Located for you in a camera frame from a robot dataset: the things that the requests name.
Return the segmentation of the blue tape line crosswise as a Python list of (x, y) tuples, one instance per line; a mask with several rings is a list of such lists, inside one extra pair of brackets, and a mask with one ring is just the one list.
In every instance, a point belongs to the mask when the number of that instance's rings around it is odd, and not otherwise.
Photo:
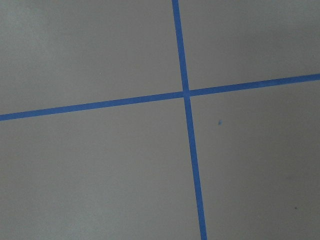
[(94, 110), (94, 109), (140, 104), (140, 103), (158, 102), (158, 101), (171, 100), (171, 99), (181, 99), (184, 96), (195, 97), (195, 96), (203, 96), (203, 95), (210, 95), (210, 94), (235, 92), (235, 91), (241, 91), (241, 90), (267, 88), (267, 87), (280, 86), (280, 85), (290, 85), (290, 84), (318, 81), (319, 79), (320, 79), (319, 74), (310, 74), (310, 75), (277, 78), (277, 79), (270, 79), (270, 80), (263, 80), (263, 81), (230, 84), (230, 85), (223, 85), (223, 86), (192, 89), (187, 94), (184, 94), (182, 91), (178, 91), (178, 92), (137, 96), (137, 97), (123, 98), (123, 99), (114, 99), (114, 100), (107, 100), (107, 101), (100, 101), (100, 102), (60, 106), (60, 107), (53, 107), (53, 108), (46, 108), (46, 109), (7, 113), (7, 114), (2, 114), (0, 116), (0, 120), (3, 122), (3, 121), (16, 120), (16, 119), (57, 115), (57, 114), (64, 114), (64, 113), (71, 113), (71, 112), (80, 112), (80, 111), (87, 111), (87, 110)]

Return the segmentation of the blue tape line lengthwise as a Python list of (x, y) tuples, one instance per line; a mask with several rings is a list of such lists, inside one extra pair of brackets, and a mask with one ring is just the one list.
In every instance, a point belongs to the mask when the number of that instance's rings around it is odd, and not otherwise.
[(202, 186), (201, 186), (201, 179), (200, 179), (200, 172), (199, 172), (198, 154), (197, 154), (197, 146), (196, 146), (196, 138), (195, 138), (195, 130), (194, 130), (194, 122), (193, 122), (191, 94), (190, 94), (190, 88), (189, 88), (183, 29), (182, 29), (181, 15), (180, 15), (180, 6), (179, 6), (178, 0), (172, 0), (171, 2), (172, 2), (174, 26), (175, 26), (175, 33), (176, 33), (177, 51), (178, 51), (179, 68), (180, 68), (183, 101), (184, 101), (184, 109), (185, 109), (185, 117), (186, 117), (186, 126), (187, 126), (187, 134), (188, 134), (188, 142), (189, 142), (189, 150), (190, 150), (193, 184), (194, 184), (195, 199), (196, 199), (196, 208), (197, 208), (197, 215), (198, 215), (199, 232), (200, 232), (200, 238), (202, 240), (206, 240), (208, 236), (207, 236), (206, 219), (205, 219), (205, 211), (204, 211), (204, 204), (203, 204)]

